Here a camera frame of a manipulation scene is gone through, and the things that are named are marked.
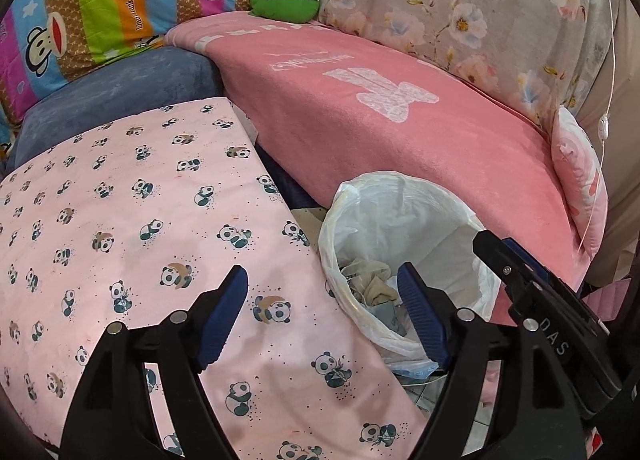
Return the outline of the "light blue sock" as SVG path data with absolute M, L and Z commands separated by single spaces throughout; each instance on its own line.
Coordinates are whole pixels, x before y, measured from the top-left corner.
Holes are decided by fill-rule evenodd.
M 368 312 L 378 318 L 386 328 L 397 333 L 399 336 L 407 336 L 410 319 L 402 304 L 396 305 L 394 302 L 385 302 L 375 306 L 369 306 Z

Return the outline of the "white bag lined trash bin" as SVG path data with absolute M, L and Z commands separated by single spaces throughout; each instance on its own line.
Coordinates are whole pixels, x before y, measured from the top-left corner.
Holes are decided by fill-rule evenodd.
M 371 172 L 338 187 L 318 238 L 322 269 L 337 304 L 398 376 L 423 380 L 437 364 L 425 354 L 413 323 L 405 337 L 386 328 L 354 298 L 341 268 L 356 259 L 383 262 L 392 271 L 387 284 L 398 290 L 398 271 L 409 262 L 427 286 L 488 319 L 500 281 L 472 250 L 483 228 L 459 197 L 416 177 Z

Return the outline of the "small pink floral pillow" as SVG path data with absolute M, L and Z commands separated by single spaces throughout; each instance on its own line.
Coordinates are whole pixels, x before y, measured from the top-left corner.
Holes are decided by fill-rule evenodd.
M 608 191 L 596 150 L 564 106 L 559 107 L 553 118 L 551 158 L 580 246 L 593 259 L 604 236 Z

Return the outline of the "pink panda print sheet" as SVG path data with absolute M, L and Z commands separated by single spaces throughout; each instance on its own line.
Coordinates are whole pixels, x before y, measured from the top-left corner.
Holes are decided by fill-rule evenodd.
M 101 125 L 1 185 L 1 384 L 57 444 L 105 327 L 248 293 L 205 393 L 243 459 L 405 459 L 425 419 L 326 289 L 316 251 L 230 103 Z

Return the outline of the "tan stocking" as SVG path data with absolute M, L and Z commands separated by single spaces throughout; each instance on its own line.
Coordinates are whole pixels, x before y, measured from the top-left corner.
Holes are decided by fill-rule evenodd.
M 380 261 L 356 259 L 341 268 L 354 298 L 361 304 L 374 307 L 396 303 L 398 291 L 387 281 L 392 278 L 390 267 Z

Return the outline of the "grey floral duvet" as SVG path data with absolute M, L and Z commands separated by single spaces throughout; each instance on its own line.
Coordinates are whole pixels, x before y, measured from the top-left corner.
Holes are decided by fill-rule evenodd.
M 620 0 L 321 0 L 323 24 L 427 61 L 548 128 L 603 64 Z

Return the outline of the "blue velvet cushion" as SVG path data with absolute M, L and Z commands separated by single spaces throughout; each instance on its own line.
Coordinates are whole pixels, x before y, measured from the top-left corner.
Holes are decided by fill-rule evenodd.
M 108 121 L 223 94 L 218 67 L 201 54 L 163 46 L 123 58 L 66 84 L 30 107 L 6 171 Z

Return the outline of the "pink fleece blanket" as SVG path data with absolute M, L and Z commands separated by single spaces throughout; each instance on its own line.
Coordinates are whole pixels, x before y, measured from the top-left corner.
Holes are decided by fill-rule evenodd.
M 322 207 L 338 185 L 397 171 L 449 189 L 570 287 L 590 260 L 548 136 L 447 72 L 367 39 L 245 12 L 188 20 L 170 46 L 209 57 L 260 147 Z

